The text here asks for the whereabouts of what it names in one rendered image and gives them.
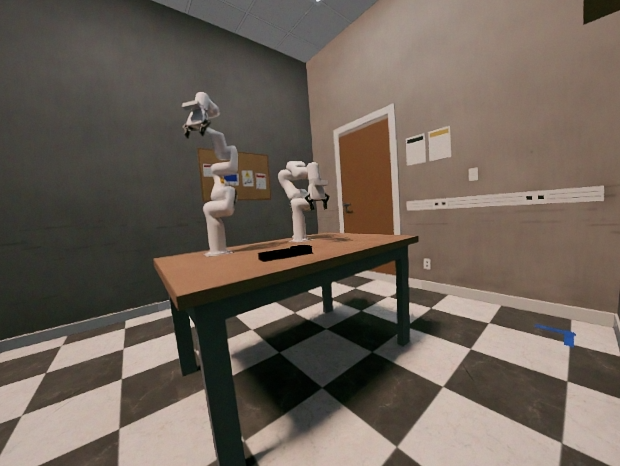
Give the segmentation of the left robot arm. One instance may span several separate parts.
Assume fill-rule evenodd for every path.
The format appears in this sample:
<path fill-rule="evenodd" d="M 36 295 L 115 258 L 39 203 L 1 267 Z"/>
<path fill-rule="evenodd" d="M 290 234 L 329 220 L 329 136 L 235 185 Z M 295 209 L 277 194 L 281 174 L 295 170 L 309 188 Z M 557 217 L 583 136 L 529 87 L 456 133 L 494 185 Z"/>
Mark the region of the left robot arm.
<path fill-rule="evenodd" d="M 306 236 L 305 216 L 302 211 L 310 211 L 311 209 L 310 204 L 305 200 L 308 192 L 305 189 L 296 189 L 294 184 L 290 181 L 309 179 L 309 185 L 312 183 L 313 186 L 328 185 L 328 181 L 320 179 L 319 166 L 317 163 L 310 163 L 307 165 L 307 168 L 300 168 L 306 167 L 303 162 L 297 163 L 289 162 L 287 164 L 287 170 L 280 171 L 278 175 L 281 186 L 284 188 L 289 200 L 292 200 L 290 202 L 294 231 L 294 235 L 292 236 L 294 239 L 292 241 L 295 242 L 309 240 Z"/>

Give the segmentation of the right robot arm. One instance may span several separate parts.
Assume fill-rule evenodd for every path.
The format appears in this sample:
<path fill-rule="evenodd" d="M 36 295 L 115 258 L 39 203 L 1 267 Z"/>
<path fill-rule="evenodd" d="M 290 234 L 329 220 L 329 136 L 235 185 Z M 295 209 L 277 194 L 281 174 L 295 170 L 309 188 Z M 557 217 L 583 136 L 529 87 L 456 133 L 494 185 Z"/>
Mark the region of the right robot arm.
<path fill-rule="evenodd" d="M 184 110 L 195 110 L 196 108 L 203 109 L 208 114 L 208 118 L 220 115 L 219 108 L 209 99 L 209 96 L 203 92 L 197 93 L 195 101 L 183 103 L 182 107 Z M 226 145 L 223 133 L 214 131 L 209 127 L 205 133 L 211 138 L 217 159 L 230 160 L 229 162 L 212 165 L 211 172 L 215 184 L 211 193 L 211 200 L 214 202 L 208 202 L 204 205 L 210 245 L 210 252 L 208 252 L 208 255 L 219 255 L 229 252 L 229 250 L 226 249 L 224 223 L 220 217 L 231 216 L 233 214 L 237 199 L 236 190 L 233 187 L 227 187 L 228 182 L 223 176 L 237 173 L 238 152 L 235 146 Z"/>

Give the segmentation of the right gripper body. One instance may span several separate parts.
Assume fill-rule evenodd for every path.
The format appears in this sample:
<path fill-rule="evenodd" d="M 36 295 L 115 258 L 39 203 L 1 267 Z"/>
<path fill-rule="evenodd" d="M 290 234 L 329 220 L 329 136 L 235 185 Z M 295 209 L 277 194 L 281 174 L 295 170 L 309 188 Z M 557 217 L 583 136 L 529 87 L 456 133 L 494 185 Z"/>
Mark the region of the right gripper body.
<path fill-rule="evenodd" d="M 187 126 L 190 126 L 193 128 L 191 131 L 200 130 L 200 127 L 201 127 L 200 124 L 202 123 L 203 125 L 205 125 L 206 123 L 204 122 L 204 119 L 208 120 L 208 115 L 203 109 L 200 109 L 200 108 L 198 108 L 199 110 L 198 109 L 196 110 L 196 109 L 192 110 L 192 112 L 189 115 L 188 121 L 187 121 Z"/>

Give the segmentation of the black three-compartment bin rack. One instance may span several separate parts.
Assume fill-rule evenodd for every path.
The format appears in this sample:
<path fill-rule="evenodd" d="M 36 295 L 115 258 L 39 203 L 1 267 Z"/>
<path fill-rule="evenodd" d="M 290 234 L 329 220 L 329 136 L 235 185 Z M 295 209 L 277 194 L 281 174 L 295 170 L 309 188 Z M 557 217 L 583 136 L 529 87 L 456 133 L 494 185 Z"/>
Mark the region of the black three-compartment bin rack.
<path fill-rule="evenodd" d="M 313 254 L 312 246 L 304 244 L 304 245 L 290 246 L 290 248 L 286 248 L 286 249 L 259 252 L 258 259 L 263 262 L 267 262 L 267 261 L 285 259 L 285 258 L 290 258 L 290 257 L 308 255 L 308 254 Z"/>

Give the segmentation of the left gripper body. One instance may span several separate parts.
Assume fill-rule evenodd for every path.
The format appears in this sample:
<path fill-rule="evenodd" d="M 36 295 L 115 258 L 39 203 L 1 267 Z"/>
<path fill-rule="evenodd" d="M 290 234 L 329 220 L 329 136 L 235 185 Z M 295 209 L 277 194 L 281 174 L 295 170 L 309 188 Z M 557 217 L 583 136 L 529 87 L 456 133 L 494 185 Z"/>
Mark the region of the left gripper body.
<path fill-rule="evenodd" d="M 323 186 L 313 186 L 313 183 L 308 186 L 308 195 L 310 194 L 310 198 L 313 201 L 322 201 L 321 199 L 325 199 L 325 191 Z"/>

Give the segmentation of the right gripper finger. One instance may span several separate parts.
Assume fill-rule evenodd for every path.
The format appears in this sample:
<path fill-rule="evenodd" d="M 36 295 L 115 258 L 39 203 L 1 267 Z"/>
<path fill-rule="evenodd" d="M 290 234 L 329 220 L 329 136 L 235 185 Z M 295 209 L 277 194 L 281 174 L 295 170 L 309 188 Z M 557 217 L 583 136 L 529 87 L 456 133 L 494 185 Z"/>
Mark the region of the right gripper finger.
<path fill-rule="evenodd" d="M 185 130 L 184 136 L 185 136 L 187 139 L 189 139 L 189 136 L 190 136 L 190 133 L 189 133 L 189 132 L 190 132 L 193 128 L 192 128 L 192 127 L 190 127 L 190 126 L 187 126 L 187 123 L 186 123 L 186 124 L 184 124 L 182 127 L 183 127 L 183 129 Z M 189 131 L 188 131 L 188 128 L 190 128 L 190 129 L 189 129 Z"/>
<path fill-rule="evenodd" d="M 200 131 L 199 131 L 199 133 L 200 133 L 202 136 L 204 136 L 204 133 L 205 133 L 206 128 L 208 128 L 208 127 L 209 127 L 209 125 L 211 124 L 211 122 L 210 122 L 209 120 L 206 120 L 206 119 L 204 119 L 204 122 L 205 122 L 206 124 L 205 124 L 205 125 L 203 125 L 203 124 L 201 123 L 201 124 L 200 124 L 200 125 L 201 125 L 201 127 L 200 127 Z"/>

